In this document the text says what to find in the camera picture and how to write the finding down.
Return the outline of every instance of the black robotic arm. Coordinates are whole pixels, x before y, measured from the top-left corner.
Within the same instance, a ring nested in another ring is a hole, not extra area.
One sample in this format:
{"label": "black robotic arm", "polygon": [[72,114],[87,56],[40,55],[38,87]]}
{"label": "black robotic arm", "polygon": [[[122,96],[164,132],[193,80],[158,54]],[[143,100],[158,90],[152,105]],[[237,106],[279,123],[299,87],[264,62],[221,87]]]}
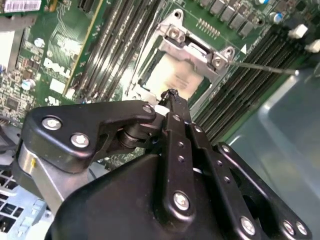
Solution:
{"label": "black robotic arm", "polygon": [[[88,181],[88,167],[144,148]],[[40,107],[26,117],[14,175],[55,214],[48,240],[312,239],[306,224],[225,143],[212,147],[186,100]]]}

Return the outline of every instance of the barcode label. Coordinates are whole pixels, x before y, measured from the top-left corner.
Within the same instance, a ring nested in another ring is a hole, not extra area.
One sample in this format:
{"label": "barcode label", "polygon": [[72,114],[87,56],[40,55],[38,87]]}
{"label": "barcode label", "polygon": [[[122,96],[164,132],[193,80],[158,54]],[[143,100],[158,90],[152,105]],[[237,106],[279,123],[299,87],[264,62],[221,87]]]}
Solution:
{"label": "barcode label", "polygon": [[5,13],[38,11],[41,0],[7,0],[4,4]]}

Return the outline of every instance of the mounting hole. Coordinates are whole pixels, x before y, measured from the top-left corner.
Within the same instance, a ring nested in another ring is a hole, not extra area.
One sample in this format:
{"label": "mounting hole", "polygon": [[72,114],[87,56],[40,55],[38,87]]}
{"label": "mounting hole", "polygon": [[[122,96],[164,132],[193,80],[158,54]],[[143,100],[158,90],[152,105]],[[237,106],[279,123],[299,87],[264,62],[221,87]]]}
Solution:
{"label": "mounting hole", "polygon": [[178,143],[178,146],[179,146],[180,148],[184,148],[184,147],[185,147],[185,144],[184,144],[182,141],[180,141],[180,142]]}
{"label": "mounting hole", "polygon": [[176,11],[176,12],[174,13],[174,16],[175,16],[177,19],[180,19],[180,18],[181,18],[181,13],[178,12],[178,11]]}
{"label": "mounting hole", "polygon": [[265,20],[259,19],[256,24],[261,27],[261,26],[265,25]]}
{"label": "mounting hole", "polygon": [[183,156],[178,156],[178,161],[180,163],[184,163],[185,162],[185,158]]}
{"label": "mounting hole", "polygon": [[227,176],[224,177],[224,181],[229,184],[230,183],[230,178],[228,178]]}

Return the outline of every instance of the white connector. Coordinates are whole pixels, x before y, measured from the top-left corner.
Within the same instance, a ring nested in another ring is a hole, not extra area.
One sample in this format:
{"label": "white connector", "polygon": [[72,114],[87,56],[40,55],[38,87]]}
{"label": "white connector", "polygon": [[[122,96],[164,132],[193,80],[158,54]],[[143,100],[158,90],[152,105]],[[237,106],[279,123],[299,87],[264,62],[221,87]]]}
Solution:
{"label": "white connector", "polygon": [[301,39],[306,32],[308,31],[308,27],[304,24],[299,24],[295,29],[289,31],[289,37],[293,39]]}
{"label": "white connector", "polygon": [[314,40],[313,43],[305,46],[305,50],[307,50],[310,53],[317,54],[320,52],[320,39]]}

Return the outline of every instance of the metal socket lever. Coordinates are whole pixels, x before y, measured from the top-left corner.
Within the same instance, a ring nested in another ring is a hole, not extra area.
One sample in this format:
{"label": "metal socket lever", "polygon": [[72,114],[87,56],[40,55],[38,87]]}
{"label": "metal socket lever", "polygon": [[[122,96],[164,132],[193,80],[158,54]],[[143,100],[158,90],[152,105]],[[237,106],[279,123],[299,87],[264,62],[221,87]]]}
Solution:
{"label": "metal socket lever", "polygon": [[229,65],[248,68],[248,69],[258,69],[258,70],[267,71],[275,74],[287,74],[287,75],[293,75],[293,76],[299,75],[299,70],[297,69],[282,69],[282,68],[276,68],[271,66],[263,66],[258,64],[251,64],[251,63],[237,62],[237,61],[229,61]]}

